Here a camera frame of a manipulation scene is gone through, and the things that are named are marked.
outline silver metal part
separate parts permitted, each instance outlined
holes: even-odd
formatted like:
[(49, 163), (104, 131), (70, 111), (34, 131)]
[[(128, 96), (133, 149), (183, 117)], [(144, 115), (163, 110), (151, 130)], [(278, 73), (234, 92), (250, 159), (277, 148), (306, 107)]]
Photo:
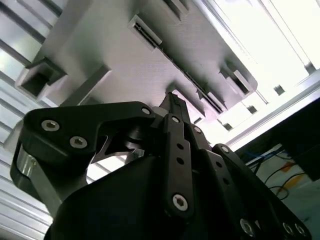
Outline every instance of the silver metal part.
[(84, 149), (88, 145), (88, 143), (87, 140), (85, 140), (81, 136), (73, 136), (70, 139), (70, 145), (75, 149)]
[(306, 231), (300, 226), (298, 225), (297, 223), (294, 224), (295, 228), (297, 229), (297, 231), (303, 235), (303, 236), (307, 236), (307, 233)]
[(172, 198), (172, 202), (174, 206), (182, 212), (188, 210), (188, 202), (187, 200), (180, 194), (176, 194)]
[(35, 165), (36, 159), (33, 156), (29, 155), (27, 152), (25, 152), (25, 150), (21, 146), (19, 155), (16, 160), (16, 167), (23, 175), (30, 177)]
[(101, 66), (92, 76), (90, 76), (76, 91), (74, 91), (60, 107), (81, 105), (90, 93), (101, 84), (111, 73), (105, 66)]
[[(62, 98), (84, 83), (103, 61), (112, 72), (92, 91), (92, 96), (103, 103), (140, 101), (159, 106), (173, 82), (199, 99), (197, 89), (180, 69), (199, 84), (208, 82), (217, 97), (229, 103), (228, 108), (238, 103), (241, 97), (220, 77), (220, 66), (228, 58), (241, 72), (248, 71), (193, 1), (172, 2), (184, 15), (178, 19), (180, 24), (170, 20), (168, 14), (175, 14), (161, 6), (162, 0), (123, 0), (116, 5), (111, 1), (79, 0), (81, 7), (77, 9), (67, 4), (36, 58), (48, 57), (69, 76), (61, 87), (64, 92), (50, 99), (63, 102)], [(146, 39), (133, 29), (135, 23), (157, 45), (161, 43), (169, 59), (160, 47), (148, 47), (149, 41), (146, 44)]]
[(18, 121), (14, 129), (11, 131), (10, 135), (4, 141), (3, 148), (9, 151), (10, 153), (13, 153), (13, 154), (15, 153), (20, 132), (23, 125), (24, 125), (24, 122), (22, 120)]
[(222, 147), (221, 147), (221, 149), (222, 149), (224, 152), (226, 152), (226, 153), (228, 153), (228, 152), (229, 152), (229, 149), (228, 149), (228, 148), (226, 148), (225, 146), (222, 146)]
[(287, 223), (283, 223), (282, 224), (282, 226), (283, 226), (283, 228), (284, 228), (284, 230), (288, 233), (288, 234), (290, 234), (290, 235), (295, 235), (295, 233), (294, 233), (294, 231), (293, 231), (293, 229), (291, 228), (291, 226), (289, 225), (289, 224), (287, 224)]
[(41, 123), (41, 127), (48, 132), (55, 132), (58, 131), (60, 129), (60, 125), (53, 120), (44, 120)]
[(179, 122), (180, 122), (180, 120), (179, 120), (177, 117), (175, 117), (175, 116), (172, 117), (172, 120), (175, 121), (176, 123), (179, 123)]
[(148, 115), (151, 114), (150, 110), (145, 107), (142, 108), (142, 112), (144, 112), (145, 114), (148, 114)]
[(15, 86), (40, 101), (60, 89), (68, 76), (49, 59), (28, 64), (15, 82)]
[(254, 237), (255, 236), (255, 231), (254, 228), (251, 226), (250, 222), (248, 222), (246, 219), (241, 219), (240, 220), (240, 226), (242, 228), (242, 230), (248, 234), (250, 237)]
[(195, 127), (193, 127), (194, 128), (194, 130), (198, 133), (198, 134), (200, 134), (202, 131), (201, 131), (201, 129), (200, 128), (198, 128), (197, 126), (195, 126)]
[(19, 171), (30, 179), (33, 187), (54, 217), (61, 203), (73, 192), (87, 185), (86, 172), (69, 179), (42, 166), (21, 146), (16, 162)]

